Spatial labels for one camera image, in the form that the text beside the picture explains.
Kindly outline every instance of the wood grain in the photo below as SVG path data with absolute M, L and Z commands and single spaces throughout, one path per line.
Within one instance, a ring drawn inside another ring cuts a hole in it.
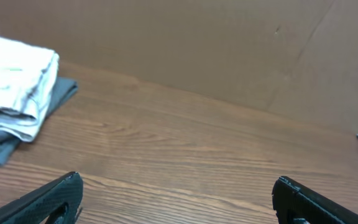
M 353 134 L 62 62 L 80 90 L 0 168 L 0 206 L 67 171 L 80 223 L 277 223 L 281 175 L 358 213 Z

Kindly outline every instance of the stack of folded clothes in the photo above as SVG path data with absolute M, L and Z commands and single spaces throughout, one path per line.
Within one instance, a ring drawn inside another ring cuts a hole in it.
M 0 37 L 0 165 L 77 91 L 75 81 L 57 77 L 58 61 L 53 50 Z

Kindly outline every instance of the brown wall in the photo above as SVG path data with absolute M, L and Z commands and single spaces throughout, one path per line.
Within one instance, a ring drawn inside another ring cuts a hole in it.
M 0 34 L 358 132 L 358 1 L 0 0 Z

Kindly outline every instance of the dark gray fabric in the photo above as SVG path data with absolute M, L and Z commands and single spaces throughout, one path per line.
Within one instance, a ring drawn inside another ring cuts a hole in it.
M 58 77 L 52 90 L 52 97 L 47 111 L 50 116 L 57 108 L 70 99 L 77 91 L 76 81 Z M 0 166 L 4 165 L 21 140 L 9 133 L 0 131 Z

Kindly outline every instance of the beige backdrop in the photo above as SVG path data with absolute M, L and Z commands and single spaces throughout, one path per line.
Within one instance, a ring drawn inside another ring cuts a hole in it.
M 0 34 L 358 132 L 358 1 L 0 0 Z

